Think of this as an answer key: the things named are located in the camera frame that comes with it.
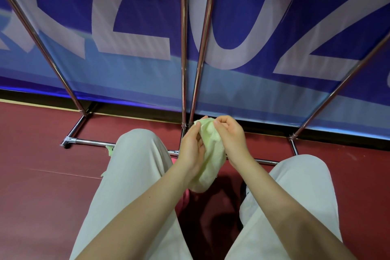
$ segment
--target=floor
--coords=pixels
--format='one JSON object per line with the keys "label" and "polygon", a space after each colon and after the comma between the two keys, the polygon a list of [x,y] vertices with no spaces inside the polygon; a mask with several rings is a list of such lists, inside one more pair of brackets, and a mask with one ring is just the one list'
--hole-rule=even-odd
{"label": "floor", "polygon": [[[107,150],[59,146],[80,117],[75,111],[0,102],[0,115],[0,259],[68,259],[109,162]],[[96,115],[80,137],[115,142],[134,128],[152,130],[178,149],[179,125],[113,116]],[[283,138],[248,134],[247,142],[257,158],[292,156]],[[347,247],[359,259],[390,259],[390,152],[302,140],[297,147],[328,165]],[[223,259],[237,237],[241,181],[226,163],[180,214],[194,259]]]}

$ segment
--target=clothing rack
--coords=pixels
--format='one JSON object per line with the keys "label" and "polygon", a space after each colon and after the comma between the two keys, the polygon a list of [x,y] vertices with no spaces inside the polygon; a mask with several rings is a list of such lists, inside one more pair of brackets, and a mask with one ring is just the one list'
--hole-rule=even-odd
{"label": "clothing rack", "polygon": [[[85,140],[77,138],[77,134],[80,132],[82,127],[86,124],[87,120],[92,116],[93,110],[95,108],[96,102],[92,102],[91,105],[85,109],[80,101],[77,99],[76,95],[73,93],[70,85],[68,84],[65,77],[62,75],[61,70],[58,68],[55,60],[50,55],[49,51],[43,44],[40,39],[37,31],[32,26],[31,22],[28,20],[27,16],[23,12],[21,6],[18,4],[17,0],[7,0],[12,7],[12,10],[16,13],[19,20],[22,22],[23,26],[26,28],[27,32],[42,52],[44,58],[49,63],[50,67],[53,69],[57,77],[60,79],[62,84],[65,87],[66,92],[71,97],[72,101],[76,105],[77,109],[81,114],[81,118],[77,121],[74,127],[71,129],[69,134],[64,138],[61,143],[61,146],[64,148],[69,148],[71,144],[82,144],[90,146],[112,146],[114,143],[107,143],[94,140]],[[200,42],[199,49],[199,59],[197,65],[197,72],[195,77],[195,86],[192,97],[192,105],[189,115],[189,120],[187,122],[187,113],[186,113],[186,87],[187,87],[187,74],[186,74],[186,61],[187,61],[187,23],[188,23],[188,0],[181,0],[181,95],[182,95],[182,133],[181,138],[183,138],[187,129],[193,125],[193,118],[195,114],[196,102],[199,94],[200,79],[202,77],[202,67],[204,59],[206,56],[207,41],[209,37],[209,29],[211,22],[211,13],[213,8],[214,0],[207,0],[206,12],[203,23],[202,38]],[[372,51],[368,53],[362,60],[360,60],[344,77],[340,84],[331,92],[325,100],[310,114],[307,120],[298,128],[298,130],[290,135],[287,138],[287,141],[290,143],[294,155],[298,155],[298,150],[295,145],[295,140],[299,137],[302,131],[307,127],[307,125],[339,94],[339,92],[345,87],[345,85],[351,80],[351,78],[356,75],[370,60],[371,58],[382,48],[382,46],[390,39],[390,32],[373,48]],[[169,154],[173,157],[179,155],[178,150],[168,150]],[[278,164],[278,161],[266,160],[266,159],[256,159],[259,164],[275,166]]]}

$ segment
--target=light green towel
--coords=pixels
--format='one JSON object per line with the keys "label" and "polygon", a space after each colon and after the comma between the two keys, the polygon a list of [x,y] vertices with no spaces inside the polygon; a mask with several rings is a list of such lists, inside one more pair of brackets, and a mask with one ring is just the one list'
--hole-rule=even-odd
{"label": "light green towel", "polygon": [[209,117],[198,121],[201,123],[199,134],[202,137],[206,152],[204,162],[199,174],[193,179],[190,190],[193,192],[205,192],[214,182],[218,171],[226,161],[225,148],[220,135],[212,123],[214,119]]}

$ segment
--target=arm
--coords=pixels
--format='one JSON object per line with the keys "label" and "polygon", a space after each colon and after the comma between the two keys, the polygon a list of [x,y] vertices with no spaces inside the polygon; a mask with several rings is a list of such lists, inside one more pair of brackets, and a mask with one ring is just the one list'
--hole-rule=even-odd
{"label": "arm", "polygon": [[291,259],[356,259],[252,158],[244,131],[234,119],[220,116],[214,126],[229,161],[241,174]]}
{"label": "arm", "polygon": [[85,247],[77,260],[142,258],[202,166],[205,149],[198,134],[199,129],[200,123],[192,126],[183,137],[176,163],[116,215]]}

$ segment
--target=light gray pants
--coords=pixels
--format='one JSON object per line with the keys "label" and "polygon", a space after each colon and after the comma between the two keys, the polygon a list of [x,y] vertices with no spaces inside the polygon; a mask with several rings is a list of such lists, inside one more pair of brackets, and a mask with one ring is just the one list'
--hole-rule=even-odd
{"label": "light gray pants", "polygon": [[[171,165],[167,149],[153,132],[136,129],[122,135],[92,199],[70,259],[74,260],[125,206],[160,179]],[[341,239],[335,191],[323,161],[311,155],[295,156],[280,162],[270,175]],[[244,228],[226,259],[289,259],[250,192],[241,205],[240,218]],[[192,259],[174,210],[145,258]]]}

